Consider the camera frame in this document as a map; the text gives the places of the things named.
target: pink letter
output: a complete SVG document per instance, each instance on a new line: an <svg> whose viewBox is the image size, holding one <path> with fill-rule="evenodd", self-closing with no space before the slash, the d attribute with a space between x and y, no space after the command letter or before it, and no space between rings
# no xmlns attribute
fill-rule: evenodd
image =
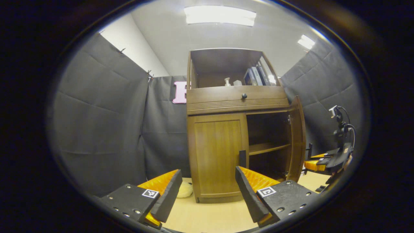
<svg viewBox="0 0 414 233"><path fill-rule="evenodd" d="M187 93L187 82L174 82L176 86L176 98L173 99L174 104L185 104L187 103L187 99L185 98L185 94Z"/></svg>

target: wooden cabinet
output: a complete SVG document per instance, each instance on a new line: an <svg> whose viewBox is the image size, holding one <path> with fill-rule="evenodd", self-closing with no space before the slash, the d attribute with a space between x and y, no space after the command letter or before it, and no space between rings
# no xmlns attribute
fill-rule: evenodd
<svg viewBox="0 0 414 233"><path fill-rule="evenodd" d="M187 76L188 149L197 202L241 200L235 180L239 152L246 167L279 181L298 181L305 157L305 125L299 97L289 104L281 84L224 86L240 80L263 58L261 51L190 51Z"/></svg>

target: wooden shelf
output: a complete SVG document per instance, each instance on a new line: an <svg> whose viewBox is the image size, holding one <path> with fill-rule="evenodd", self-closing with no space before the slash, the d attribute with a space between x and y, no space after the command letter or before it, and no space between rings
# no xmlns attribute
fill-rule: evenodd
<svg viewBox="0 0 414 233"><path fill-rule="evenodd" d="M249 145L249 156L266 153L274 150L280 150L290 146L290 144L278 146L274 143L261 143L255 145Z"/></svg>

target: black fabric backdrop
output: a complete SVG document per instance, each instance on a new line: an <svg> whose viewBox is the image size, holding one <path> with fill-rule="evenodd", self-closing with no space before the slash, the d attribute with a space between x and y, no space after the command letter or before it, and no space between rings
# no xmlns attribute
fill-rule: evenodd
<svg viewBox="0 0 414 233"><path fill-rule="evenodd" d="M103 196L145 181L141 134L146 72L94 35L66 68L53 122L61 159L77 183Z"/></svg>
<svg viewBox="0 0 414 233"><path fill-rule="evenodd" d="M313 48L281 77L289 101L295 95L301 99L307 142L314 146L312 155L336 147L333 132L338 126L328 112L335 105L347 110L351 124L356 128L353 156L363 153L370 131L370 105L357 82L361 77L340 51L324 40L316 41Z"/></svg>
<svg viewBox="0 0 414 233"><path fill-rule="evenodd" d="M187 146L187 111L185 104L174 104L174 82L185 76L150 79L145 104L142 138L147 179L174 169L191 177Z"/></svg>

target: wooden floor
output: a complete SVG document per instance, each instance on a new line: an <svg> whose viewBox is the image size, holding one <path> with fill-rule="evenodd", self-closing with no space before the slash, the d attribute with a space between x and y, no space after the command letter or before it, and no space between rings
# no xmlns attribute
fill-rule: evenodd
<svg viewBox="0 0 414 233"><path fill-rule="evenodd" d="M308 172L299 179L299 184L315 191L326 186L329 178ZM234 233L257 227L253 223L244 200L221 204L197 204L194 194L186 198L177 198L171 213L163 227L186 233Z"/></svg>

